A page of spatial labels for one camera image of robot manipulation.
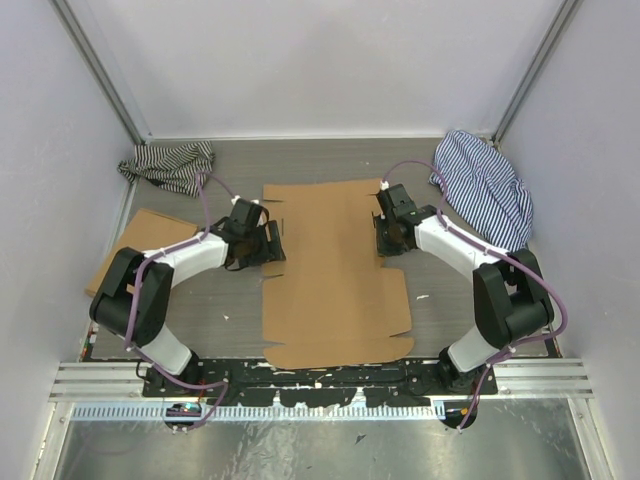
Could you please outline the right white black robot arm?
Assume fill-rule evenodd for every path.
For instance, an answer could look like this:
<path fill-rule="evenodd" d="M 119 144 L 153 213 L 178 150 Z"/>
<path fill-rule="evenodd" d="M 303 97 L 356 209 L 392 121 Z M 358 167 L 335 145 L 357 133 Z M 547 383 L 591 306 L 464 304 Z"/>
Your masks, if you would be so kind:
<path fill-rule="evenodd" d="M 401 184 L 383 181 L 376 199 L 381 213 L 373 222 L 380 257 L 420 250 L 472 285 L 474 325 L 440 352 L 436 364 L 447 392 L 466 392 L 479 367 L 553 321 L 550 295 L 529 250 L 509 252 L 458 229 L 436 207 L 418 207 Z"/>

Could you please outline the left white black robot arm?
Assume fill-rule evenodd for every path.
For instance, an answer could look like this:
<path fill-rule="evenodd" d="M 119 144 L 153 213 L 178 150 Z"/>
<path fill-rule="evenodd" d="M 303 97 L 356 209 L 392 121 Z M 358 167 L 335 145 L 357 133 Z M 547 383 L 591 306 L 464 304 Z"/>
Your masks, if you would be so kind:
<path fill-rule="evenodd" d="M 153 364 L 176 395 L 187 397 L 200 387 L 200 359 L 166 325 L 173 288 L 208 270 L 240 271 L 285 259 L 269 210 L 237 196 L 229 215 L 187 240 L 146 251 L 120 249 L 89 316 Z"/>

